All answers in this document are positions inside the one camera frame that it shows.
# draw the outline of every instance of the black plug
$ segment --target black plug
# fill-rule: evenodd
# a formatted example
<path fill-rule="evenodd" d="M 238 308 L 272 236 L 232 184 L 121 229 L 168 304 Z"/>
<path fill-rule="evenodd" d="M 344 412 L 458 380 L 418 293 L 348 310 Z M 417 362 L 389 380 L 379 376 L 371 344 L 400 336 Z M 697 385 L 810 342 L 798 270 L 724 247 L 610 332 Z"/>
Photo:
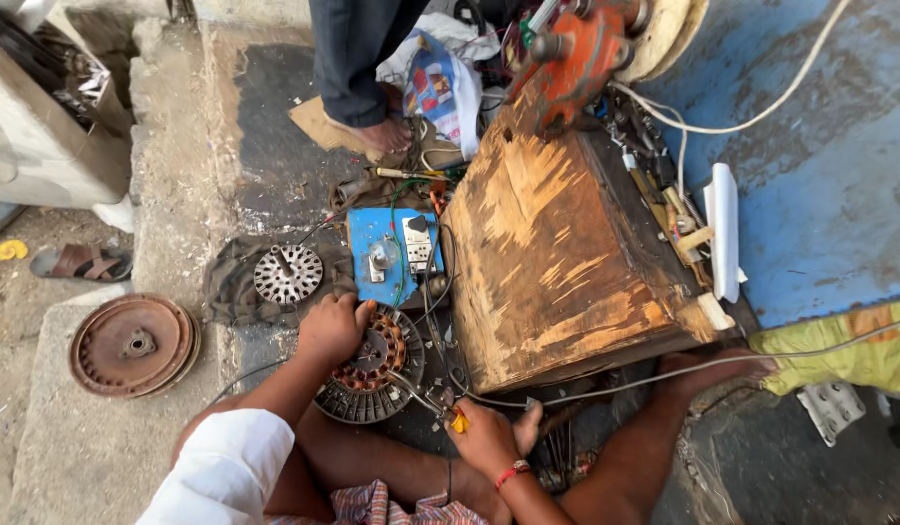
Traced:
<path fill-rule="evenodd" d="M 424 233 L 428 230 L 428 218 L 423 215 L 418 215 L 408 221 L 408 227 L 416 232 Z"/>

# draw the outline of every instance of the green wire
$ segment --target green wire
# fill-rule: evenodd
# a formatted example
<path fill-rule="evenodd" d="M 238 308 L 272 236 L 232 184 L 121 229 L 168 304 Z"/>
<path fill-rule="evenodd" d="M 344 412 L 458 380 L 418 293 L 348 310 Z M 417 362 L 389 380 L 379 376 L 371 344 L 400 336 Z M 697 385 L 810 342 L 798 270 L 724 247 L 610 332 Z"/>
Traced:
<path fill-rule="evenodd" d="M 404 184 L 398 186 L 398 189 L 392 195 L 392 204 L 389 209 L 391 222 L 389 222 L 388 225 L 392 231 L 392 240 L 395 241 L 395 245 L 398 247 L 398 274 L 401 275 L 401 280 L 398 281 L 398 295 L 395 296 L 395 302 L 392 303 L 392 307 L 395 308 L 398 308 L 398 301 L 401 300 L 401 292 L 404 291 L 404 253 L 401 250 L 401 241 L 398 240 L 398 232 L 395 231 L 395 203 L 398 201 L 398 196 L 401 195 L 401 192 L 403 192 L 405 188 L 417 182 L 428 181 L 423 178 L 410 178 Z"/>

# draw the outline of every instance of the cardboard piece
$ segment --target cardboard piece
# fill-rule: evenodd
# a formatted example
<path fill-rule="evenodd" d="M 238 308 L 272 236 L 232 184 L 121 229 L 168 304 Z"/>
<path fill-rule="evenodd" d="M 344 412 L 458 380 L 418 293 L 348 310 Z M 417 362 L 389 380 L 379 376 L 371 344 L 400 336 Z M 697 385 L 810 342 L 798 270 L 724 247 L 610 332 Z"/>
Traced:
<path fill-rule="evenodd" d="M 289 110 L 288 116 L 307 134 L 307 137 L 311 137 L 317 143 L 317 146 L 327 151 L 343 147 L 362 153 L 373 162 L 385 157 L 384 151 L 371 148 L 350 132 L 330 124 L 327 113 L 324 112 L 324 102 L 319 96 L 293 107 Z"/>

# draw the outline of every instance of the blue wall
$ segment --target blue wall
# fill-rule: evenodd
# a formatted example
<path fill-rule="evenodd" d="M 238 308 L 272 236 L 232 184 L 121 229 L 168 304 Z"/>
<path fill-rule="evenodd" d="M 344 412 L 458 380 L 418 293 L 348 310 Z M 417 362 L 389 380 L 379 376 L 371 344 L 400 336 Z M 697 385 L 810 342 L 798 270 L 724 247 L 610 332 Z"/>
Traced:
<path fill-rule="evenodd" d="M 786 89 L 834 5 L 712 0 L 677 64 L 638 89 L 692 124 L 745 122 Z M 666 140 L 677 148 L 679 133 Z M 767 119 L 690 134 L 684 167 L 700 205 L 717 161 L 738 181 L 742 292 L 763 327 L 899 298 L 900 0 L 852 0 Z"/>

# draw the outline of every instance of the yellow sack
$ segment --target yellow sack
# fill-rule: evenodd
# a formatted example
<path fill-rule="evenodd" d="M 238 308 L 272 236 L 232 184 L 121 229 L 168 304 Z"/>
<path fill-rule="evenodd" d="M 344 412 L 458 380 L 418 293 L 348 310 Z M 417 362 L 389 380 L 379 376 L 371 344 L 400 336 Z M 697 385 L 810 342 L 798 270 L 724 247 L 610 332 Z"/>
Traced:
<path fill-rule="evenodd" d="M 900 320 L 900 302 L 882 304 L 754 334 L 748 345 L 763 354 L 821 350 Z M 900 328 L 848 349 L 816 357 L 778 359 L 780 372 L 764 388 L 785 395 L 802 385 L 842 379 L 900 392 Z"/>

